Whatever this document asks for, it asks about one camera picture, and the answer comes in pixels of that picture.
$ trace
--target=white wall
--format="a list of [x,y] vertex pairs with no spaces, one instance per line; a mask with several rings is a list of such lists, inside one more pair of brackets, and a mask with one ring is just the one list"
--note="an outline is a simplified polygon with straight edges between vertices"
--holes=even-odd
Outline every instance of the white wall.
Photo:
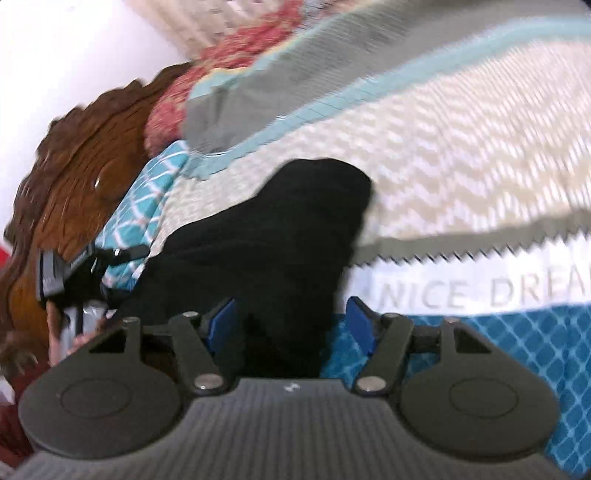
[[0,236],[51,120],[184,61],[121,0],[0,0]]

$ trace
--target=beige curtain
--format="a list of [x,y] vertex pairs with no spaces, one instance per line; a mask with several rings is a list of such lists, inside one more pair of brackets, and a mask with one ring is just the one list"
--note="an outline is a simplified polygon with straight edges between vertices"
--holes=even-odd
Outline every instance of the beige curtain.
[[242,25],[276,11],[283,0],[125,0],[187,57],[197,59]]

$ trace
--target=wooden headboard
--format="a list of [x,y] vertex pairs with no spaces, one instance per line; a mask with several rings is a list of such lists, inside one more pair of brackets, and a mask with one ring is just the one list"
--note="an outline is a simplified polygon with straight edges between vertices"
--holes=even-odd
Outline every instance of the wooden headboard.
[[0,273],[0,339],[15,329],[47,343],[46,315],[35,300],[39,249],[56,248],[71,260],[94,240],[149,160],[150,110],[188,68],[171,66],[146,86],[136,80],[103,93],[51,123],[4,230],[13,253]]

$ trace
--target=black garment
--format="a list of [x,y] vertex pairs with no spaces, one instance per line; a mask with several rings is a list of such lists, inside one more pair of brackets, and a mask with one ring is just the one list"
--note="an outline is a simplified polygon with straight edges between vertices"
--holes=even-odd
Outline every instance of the black garment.
[[165,323],[231,297],[248,319],[242,374],[317,377],[370,194],[349,164],[293,160],[253,198],[170,235],[114,319]]

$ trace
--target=red fabric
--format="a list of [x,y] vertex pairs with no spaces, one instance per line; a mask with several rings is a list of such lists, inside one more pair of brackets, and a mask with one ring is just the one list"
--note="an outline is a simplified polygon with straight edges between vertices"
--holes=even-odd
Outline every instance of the red fabric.
[[6,264],[8,257],[10,257],[10,255],[0,247],[0,268]]
[[29,384],[48,369],[49,365],[39,364],[16,377],[12,381],[15,404],[0,406],[0,461],[13,468],[33,453],[31,444],[18,421],[18,402]]
[[203,50],[200,60],[180,76],[159,98],[145,127],[145,148],[150,157],[181,138],[185,101],[193,85],[213,69],[251,66],[257,57],[288,38],[300,25],[303,0],[286,0],[277,12],[263,15],[256,25],[242,27],[214,47]]

